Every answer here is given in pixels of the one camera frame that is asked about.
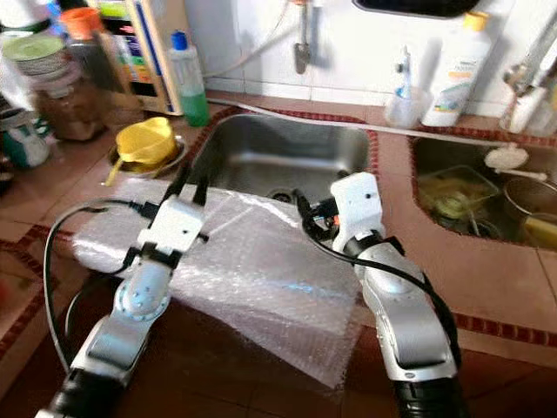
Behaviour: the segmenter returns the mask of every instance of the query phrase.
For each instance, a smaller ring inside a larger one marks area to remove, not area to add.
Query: cup with toothbrushes
[[[397,128],[413,128],[418,124],[425,108],[425,93],[418,87],[412,87],[410,71],[410,53],[404,47],[401,62],[396,71],[402,76],[402,85],[386,101],[386,122]]]

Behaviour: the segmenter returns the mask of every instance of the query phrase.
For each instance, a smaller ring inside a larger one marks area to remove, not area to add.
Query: yellow strainer
[[[124,128],[116,136],[118,161],[105,185],[112,185],[122,164],[156,165],[176,150],[176,141],[167,118],[151,118]]]

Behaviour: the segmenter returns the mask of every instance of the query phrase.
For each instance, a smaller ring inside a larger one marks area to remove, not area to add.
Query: blue bottle cap
[[[175,30],[171,35],[172,48],[177,51],[184,51],[188,48],[188,40],[185,37],[185,33],[180,30]]]

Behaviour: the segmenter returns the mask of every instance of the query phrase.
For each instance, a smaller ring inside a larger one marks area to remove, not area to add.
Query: sink basin
[[[262,115],[224,119],[193,162],[191,182],[292,202],[330,196],[333,181],[368,165],[368,136],[359,129],[309,125]]]
[[[545,172],[550,182],[557,183],[557,149],[535,145],[520,145],[530,155],[529,160],[520,170],[530,172]],[[521,219],[516,218],[506,208],[506,198],[503,194],[505,183],[514,176],[496,174],[486,167],[484,157],[493,148],[456,144],[428,138],[417,138],[413,142],[413,154],[416,165],[416,175],[421,176],[439,172],[458,165],[465,165],[475,170],[489,182],[500,189],[500,193],[487,199],[479,211],[474,212],[474,221],[480,227],[480,235],[485,238],[503,239],[521,244],[531,245],[522,232]],[[426,208],[425,201],[419,201],[422,208]],[[458,233],[477,235],[469,219],[466,222],[447,222],[446,219],[430,212],[432,218],[447,229]]]

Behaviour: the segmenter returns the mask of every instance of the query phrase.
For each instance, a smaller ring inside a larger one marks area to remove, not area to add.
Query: green plate
[[[56,54],[63,47],[64,43],[58,37],[31,35],[8,42],[3,47],[3,54],[12,61],[30,61]]]

